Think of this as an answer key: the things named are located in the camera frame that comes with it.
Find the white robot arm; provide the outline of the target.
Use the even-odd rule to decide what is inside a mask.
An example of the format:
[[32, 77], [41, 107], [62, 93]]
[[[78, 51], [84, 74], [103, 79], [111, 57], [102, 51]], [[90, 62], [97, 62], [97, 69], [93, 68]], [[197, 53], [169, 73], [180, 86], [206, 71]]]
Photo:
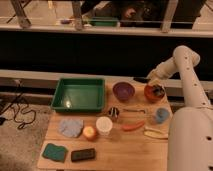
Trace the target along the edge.
[[147, 76], [153, 84], [180, 75], [185, 106], [170, 121], [167, 171], [213, 171], [213, 105], [194, 71], [199, 62], [198, 53], [180, 45]]

